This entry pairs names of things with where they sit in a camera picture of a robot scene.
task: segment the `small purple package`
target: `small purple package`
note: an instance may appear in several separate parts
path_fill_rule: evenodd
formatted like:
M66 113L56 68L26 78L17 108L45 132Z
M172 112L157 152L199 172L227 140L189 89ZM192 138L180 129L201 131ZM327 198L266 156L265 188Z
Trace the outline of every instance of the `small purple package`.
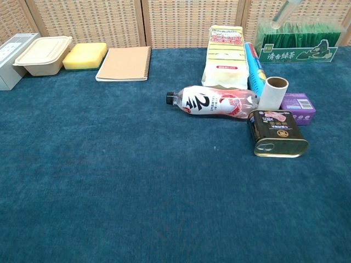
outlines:
M290 111L297 125L308 125L316 112L304 93L286 93L280 108Z

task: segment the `bottle cap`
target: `bottle cap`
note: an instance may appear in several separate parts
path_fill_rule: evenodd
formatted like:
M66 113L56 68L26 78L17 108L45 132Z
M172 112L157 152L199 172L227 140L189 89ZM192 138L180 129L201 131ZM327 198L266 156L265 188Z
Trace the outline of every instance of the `bottle cap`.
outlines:
M173 105L174 92L167 92L166 103Z

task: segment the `notebook cover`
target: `notebook cover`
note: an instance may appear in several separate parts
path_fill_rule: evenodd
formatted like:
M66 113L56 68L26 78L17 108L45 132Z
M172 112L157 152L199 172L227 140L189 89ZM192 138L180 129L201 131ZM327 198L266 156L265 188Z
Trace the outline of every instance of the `notebook cover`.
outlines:
M148 79L151 47L110 48L97 81L145 81Z

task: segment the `blue plastic wrap roll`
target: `blue plastic wrap roll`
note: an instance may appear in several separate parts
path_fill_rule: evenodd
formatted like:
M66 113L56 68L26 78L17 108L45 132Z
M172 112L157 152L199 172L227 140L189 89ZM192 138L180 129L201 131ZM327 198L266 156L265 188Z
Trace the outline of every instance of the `blue plastic wrap roll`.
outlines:
M266 76L258 60L257 53L250 42L245 43L245 51L247 56L247 63L250 75L248 77L248 82L250 84L250 89L261 96L263 87L265 84Z

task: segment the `gray box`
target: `gray box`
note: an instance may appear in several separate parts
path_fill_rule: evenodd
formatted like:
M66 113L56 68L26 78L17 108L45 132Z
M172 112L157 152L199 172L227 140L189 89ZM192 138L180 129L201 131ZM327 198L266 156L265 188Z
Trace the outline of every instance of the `gray box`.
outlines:
M15 34L0 47L0 90L12 90L27 73L24 67L13 63L39 37L39 33Z

